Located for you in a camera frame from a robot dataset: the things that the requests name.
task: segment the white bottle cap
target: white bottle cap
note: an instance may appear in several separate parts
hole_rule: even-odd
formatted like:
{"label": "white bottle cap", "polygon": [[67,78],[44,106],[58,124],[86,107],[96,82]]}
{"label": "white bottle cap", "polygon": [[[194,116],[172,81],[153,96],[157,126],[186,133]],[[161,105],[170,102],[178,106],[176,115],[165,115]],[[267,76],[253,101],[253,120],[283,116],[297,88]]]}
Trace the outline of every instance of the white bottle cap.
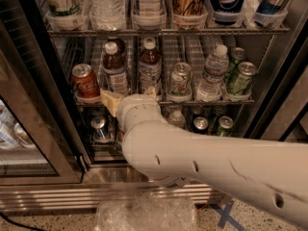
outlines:
{"label": "white bottle cap", "polygon": [[176,111],[173,112],[172,116],[173,116],[174,118],[179,119],[179,118],[181,118],[182,113],[181,113],[181,111],[176,110]]}
{"label": "white bottle cap", "polygon": [[143,47],[147,50],[154,49],[156,46],[156,41],[154,38],[145,38],[143,41]]}
{"label": "white bottle cap", "polygon": [[117,52],[117,45],[115,42],[106,42],[105,50],[107,54],[113,55]]}
{"label": "white bottle cap", "polygon": [[225,54],[227,54],[228,52],[228,48],[223,45],[223,44],[220,44],[217,48],[216,48],[216,53],[219,55],[219,56],[224,56]]}

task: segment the juice bottle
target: juice bottle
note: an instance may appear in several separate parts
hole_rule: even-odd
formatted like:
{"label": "juice bottle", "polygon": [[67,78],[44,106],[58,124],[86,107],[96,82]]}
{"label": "juice bottle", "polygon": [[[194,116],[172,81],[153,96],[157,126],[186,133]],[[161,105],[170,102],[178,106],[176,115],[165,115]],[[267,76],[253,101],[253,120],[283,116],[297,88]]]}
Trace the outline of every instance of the juice bottle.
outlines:
{"label": "juice bottle", "polygon": [[103,58],[103,71],[108,89],[123,95],[128,95],[128,76],[125,59],[118,52],[115,42],[105,43],[106,54]]}
{"label": "juice bottle", "polygon": [[144,93],[150,86],[160,93],[162,88],[162,54],[156,46],[154,38],[145,38],[143,49],[138,59],[140,93]]}

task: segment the red soda can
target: red soda can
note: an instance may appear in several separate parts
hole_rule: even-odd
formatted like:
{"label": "red soda can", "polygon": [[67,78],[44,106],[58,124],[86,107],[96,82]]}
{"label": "red soda can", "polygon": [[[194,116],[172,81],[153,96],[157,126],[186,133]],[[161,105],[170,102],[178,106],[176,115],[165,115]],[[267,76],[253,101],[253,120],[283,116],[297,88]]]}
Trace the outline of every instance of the red soda can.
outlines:
{"label": "red soda can", "polygon": [[81,97],[92,98],[100,95],[97,79],[90,65],[75,65],[71,71],[71,79]]}

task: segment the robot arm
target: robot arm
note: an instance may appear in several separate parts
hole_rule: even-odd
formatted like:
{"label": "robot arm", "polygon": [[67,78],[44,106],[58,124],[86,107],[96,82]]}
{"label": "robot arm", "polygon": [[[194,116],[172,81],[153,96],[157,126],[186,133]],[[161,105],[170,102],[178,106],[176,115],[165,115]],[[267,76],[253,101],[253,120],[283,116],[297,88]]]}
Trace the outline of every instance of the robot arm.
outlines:
{"label": "robot arm", "polygon": [[308,227],[308,146],[197,135],[168,124],[154,99],[129,96],[117,110],[127,162],[170,189],[195,179]]}

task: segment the floor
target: floor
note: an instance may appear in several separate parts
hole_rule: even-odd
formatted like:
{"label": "floor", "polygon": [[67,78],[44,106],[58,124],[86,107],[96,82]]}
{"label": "floor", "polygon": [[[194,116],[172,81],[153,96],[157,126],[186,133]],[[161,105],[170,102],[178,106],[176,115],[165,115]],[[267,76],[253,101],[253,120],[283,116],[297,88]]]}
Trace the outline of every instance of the floor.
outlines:
{"label": "floor", "polygon": [[[94,231],[96,210],[52,211],[46,213],[10,214],[10,220],[23,225],[32,226],[30,230],[44,231]],[[304,231],[284,220],[248,206],[237,199],[220,209],[218,205],[198,206],[197,229],[195,231],[233,231],[233,230],[262,230],[262,231]],[[25,231],[0,218],[1,231]]]}

